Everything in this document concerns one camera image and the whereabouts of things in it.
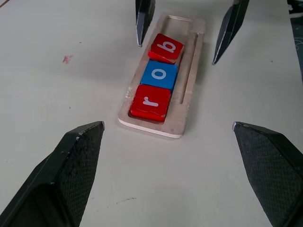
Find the black object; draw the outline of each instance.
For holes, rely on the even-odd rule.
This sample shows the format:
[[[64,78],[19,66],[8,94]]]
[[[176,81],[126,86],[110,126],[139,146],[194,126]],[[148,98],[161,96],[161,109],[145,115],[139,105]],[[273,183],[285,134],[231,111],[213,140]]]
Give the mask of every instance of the black object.
[[[233,5],[225,14],[218,35],[213,65],[219,61],[242,26],[249,1],[250,0],[234,0]]]
[[[246,174],[273,227],[303,226],[303,155],[282,134],[233,125]]]
[[[64,135],[0,216],[0,227],[78,227],[94,183],[103,122]]]
[[[137,42],[140,47],[151,24],[155,5],[155,0],[136,0]]]

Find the wooden board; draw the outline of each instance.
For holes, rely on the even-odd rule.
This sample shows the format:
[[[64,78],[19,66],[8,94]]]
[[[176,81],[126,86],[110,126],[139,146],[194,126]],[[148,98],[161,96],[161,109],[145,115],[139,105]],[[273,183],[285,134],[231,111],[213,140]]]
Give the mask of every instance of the wooden board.
[[[148,50],[159,33],[185,45],[182,58],[177,63],[179,65],[178,76],[164,122],[133,117],[129,112],[136,89],[149,61]],[[123,125],[171,138],[182,136],[196,80],[204,33],[205,21],[202,19],[176,17],[167,14],[160,17],[119,112],[118,118]]]

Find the scratch mark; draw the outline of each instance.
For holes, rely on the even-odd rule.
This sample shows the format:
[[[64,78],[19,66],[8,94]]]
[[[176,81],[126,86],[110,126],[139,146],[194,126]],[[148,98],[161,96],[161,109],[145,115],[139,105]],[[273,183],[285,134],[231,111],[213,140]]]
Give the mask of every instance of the scratch mark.
[[[119,202],[116,202],[114,205],[119,205],[120,203],[124,203],[124,202],[127,202],[127,201],[131,201],[131,200],[136,200],[137,198],[127,198],[125,200],[122,200],[122,201],[119,201]]]
[[[73,55],[65,55],[62,62],[65,64],[68,64],[72,57],[73,57]]]

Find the white table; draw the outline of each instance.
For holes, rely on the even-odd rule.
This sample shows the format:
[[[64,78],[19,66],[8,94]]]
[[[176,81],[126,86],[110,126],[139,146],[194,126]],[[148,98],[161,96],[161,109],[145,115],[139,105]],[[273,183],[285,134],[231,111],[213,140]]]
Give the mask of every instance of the white table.
[[[303,151],[303,86],[286,0],[251,0],[216,66],[215,43],[231,0],[157,0],[143,48],[136,44],[134,2],[11,0],[0,9],[0,212],[64,133],[100,120],[106,130],[81,226],[270,227],[232,123],[281,132]],[[128,130],[117,120],[162,12],[207,21],[178,140]],[[73,55],[67,65],[65,55]]]

